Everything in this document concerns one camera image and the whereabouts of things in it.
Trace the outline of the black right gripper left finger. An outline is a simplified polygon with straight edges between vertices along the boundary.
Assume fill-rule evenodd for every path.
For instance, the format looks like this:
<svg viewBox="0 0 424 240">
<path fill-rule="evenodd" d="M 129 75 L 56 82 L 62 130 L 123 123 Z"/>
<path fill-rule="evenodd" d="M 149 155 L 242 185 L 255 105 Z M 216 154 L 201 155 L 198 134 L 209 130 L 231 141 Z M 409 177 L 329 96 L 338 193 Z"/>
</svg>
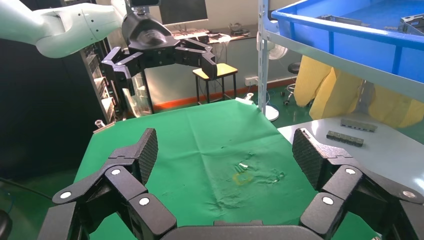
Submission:
<svg viewBox="0 0 424 240">
<path fill-rule="evenodd" d="M 115 149 L 98 171 L 53 196 L 38 238 L 87 240 L 113 214 L 139 240 L 159 240 L 175 229 L 176 217 L 146 187 L 158 150 L 154 128 Z"/>
</svg>

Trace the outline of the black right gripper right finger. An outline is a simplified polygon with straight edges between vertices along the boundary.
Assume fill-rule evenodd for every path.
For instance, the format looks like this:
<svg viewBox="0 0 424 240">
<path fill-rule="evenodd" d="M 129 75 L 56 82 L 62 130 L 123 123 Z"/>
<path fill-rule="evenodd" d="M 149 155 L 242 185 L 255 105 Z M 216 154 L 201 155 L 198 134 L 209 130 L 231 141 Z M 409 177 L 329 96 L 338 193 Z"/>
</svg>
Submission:
<svg viewBox="0 0 424 240">
<path fill-rule="evenodd" d="M 292 153 L 316 196 L 299 224 L 331 239 L 347 213 L 361 217 L 384 240 L 424 237 L 424 197 L 370 171 L 346 150 L 318 142 L 305 128 L 295 130 Z"/>
</svg>

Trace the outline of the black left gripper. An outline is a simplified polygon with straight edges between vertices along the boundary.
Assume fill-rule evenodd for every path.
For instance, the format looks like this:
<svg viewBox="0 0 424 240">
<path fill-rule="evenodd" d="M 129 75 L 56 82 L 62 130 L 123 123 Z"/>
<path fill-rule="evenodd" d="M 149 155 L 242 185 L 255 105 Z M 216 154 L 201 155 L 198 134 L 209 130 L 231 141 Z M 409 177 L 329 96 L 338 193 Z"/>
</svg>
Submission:
<svg viewBox="0 0 424 240">
<path fill-rule="evenodd" d="M 129 13 L 121 25 L 122 36 L 129 51 L 113 47 L 102 60 L 106 78 L 119 90 L 128 89 L 130 96 L 138 88 L 133 83 L 137 75 L 146 85 L 145 68 L 173 64 L 201 68 L 206 76 L 215 80 L 218 67 L 212 46 L 186 38 L 177 40 L 172 33 L 151 14 Z"/>
</svg>

